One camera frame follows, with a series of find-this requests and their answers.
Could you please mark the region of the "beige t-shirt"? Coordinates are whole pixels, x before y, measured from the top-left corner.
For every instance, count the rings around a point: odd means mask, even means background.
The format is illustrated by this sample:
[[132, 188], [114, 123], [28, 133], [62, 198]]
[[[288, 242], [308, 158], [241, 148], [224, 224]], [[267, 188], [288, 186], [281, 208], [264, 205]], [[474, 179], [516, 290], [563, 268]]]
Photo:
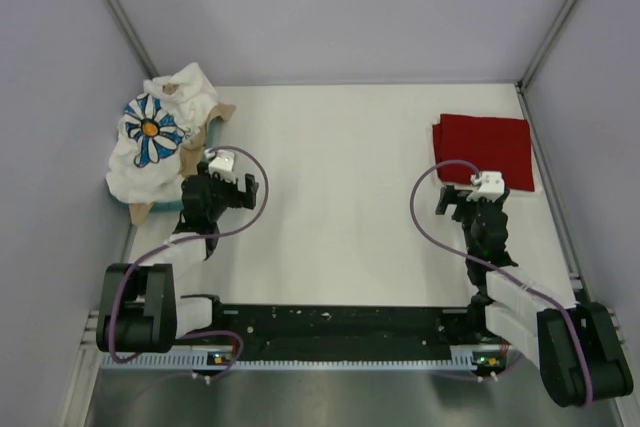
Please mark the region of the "beige t-shirt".
[[209, 143], [211, 122], [229, 120], [236, 109], [218, 101], [205, 77], [157, 77], [144, 82], [143, 88], [159, 111], [145, 118], [143, 146], [135, 160], [141, 180], [131, 183], [127, 201], [135, 226], [142, 225], [155, 206], [173, 206], [180, 200], [182, 182], [196, 173]]

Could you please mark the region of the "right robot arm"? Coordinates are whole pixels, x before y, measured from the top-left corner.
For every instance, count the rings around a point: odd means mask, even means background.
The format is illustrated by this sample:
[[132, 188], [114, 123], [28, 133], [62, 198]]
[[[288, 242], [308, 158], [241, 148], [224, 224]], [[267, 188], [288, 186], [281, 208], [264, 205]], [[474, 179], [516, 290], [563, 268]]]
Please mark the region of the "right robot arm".
[[630, 395], [633, 376], [607, 309], [557, 300], [517, 266], [506, 249], [504, 202], [445, 186], [435, 209], [442, 215], [453, 206], [464, 234], [467, 275], [478, 290], [468, 307], [469, 335], [481, 343], [499, 336], [514, 345], [561, 407]]

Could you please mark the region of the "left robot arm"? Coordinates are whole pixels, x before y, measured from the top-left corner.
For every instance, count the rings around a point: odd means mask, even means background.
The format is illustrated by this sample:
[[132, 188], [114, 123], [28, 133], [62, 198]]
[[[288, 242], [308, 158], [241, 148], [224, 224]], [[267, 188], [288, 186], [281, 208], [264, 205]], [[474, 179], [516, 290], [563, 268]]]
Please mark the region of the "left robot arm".
[[196, 297], [178, 294], [177, 281], [214, 253], [224, 236], [223, 213], [256, 207], [259, 187], [250, 173], [240, 187], [231, 169], [198, 166], [182, 183], [182, 209], [171, 235], [140, 259], [107, 267], [96, 330], [100, 351], [165, 353], [187, 333], [179, 327], [178, 303]]

